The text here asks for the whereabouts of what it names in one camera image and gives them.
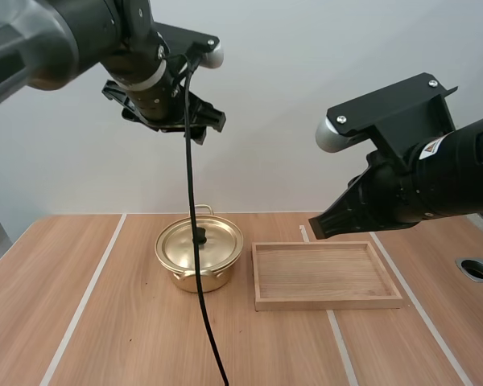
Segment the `lid knob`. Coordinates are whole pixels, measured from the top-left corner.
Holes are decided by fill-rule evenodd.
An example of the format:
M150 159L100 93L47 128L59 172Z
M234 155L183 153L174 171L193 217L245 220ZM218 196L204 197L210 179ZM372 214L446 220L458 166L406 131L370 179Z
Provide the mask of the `lid knob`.
M196 233L197 233L197 241L196 241L196 243L198 245L204 245L204 244L206 244L206 241L208 241L208 239L206 237L206 230L204 228L202 228L202 227L197 227Z

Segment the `pot lid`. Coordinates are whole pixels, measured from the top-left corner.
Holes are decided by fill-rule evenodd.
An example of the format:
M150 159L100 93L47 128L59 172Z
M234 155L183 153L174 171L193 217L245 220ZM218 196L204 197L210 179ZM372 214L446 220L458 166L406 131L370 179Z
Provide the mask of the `pot lid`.
M243 248L242 231L226 219L213 215L196 217L200 240L200 269L216 272L231 266ZM176 221L166 228L155 243L155 254L161 264L175 273L194 271L192 223L190 218Z

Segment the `screw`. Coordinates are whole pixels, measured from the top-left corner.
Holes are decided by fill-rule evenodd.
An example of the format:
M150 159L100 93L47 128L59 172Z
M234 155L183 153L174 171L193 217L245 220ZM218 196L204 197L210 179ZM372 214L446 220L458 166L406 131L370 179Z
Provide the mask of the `screw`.
M159 46L159 48L158 48L158 59L162 59L162 58L164 58L164 47Z

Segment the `wooden table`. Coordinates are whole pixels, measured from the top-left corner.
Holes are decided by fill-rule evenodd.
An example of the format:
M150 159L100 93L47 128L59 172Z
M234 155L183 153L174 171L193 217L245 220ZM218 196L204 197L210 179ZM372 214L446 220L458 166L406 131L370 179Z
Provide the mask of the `wooden table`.
M302 241L308 213L229 214L246 244L232 281L206 294L232 385L483 385L483 258L465 218L367 240L405 298L399 310L255 312L253 241ZM154 254L181 215L54 216L0 260L0 384L218 385L196 295Z

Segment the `warning label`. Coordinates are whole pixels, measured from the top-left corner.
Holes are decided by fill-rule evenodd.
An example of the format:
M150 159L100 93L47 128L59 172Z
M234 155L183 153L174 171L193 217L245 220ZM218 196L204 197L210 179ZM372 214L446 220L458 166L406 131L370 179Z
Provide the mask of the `warning label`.
M427 157L431 157L432 155L435 155L438 149L440 148L440 144L444 140L446 136L444 135L443 137L440 137L436 139L435 141L429 142L423 150L420 152L419 159L425 159Z

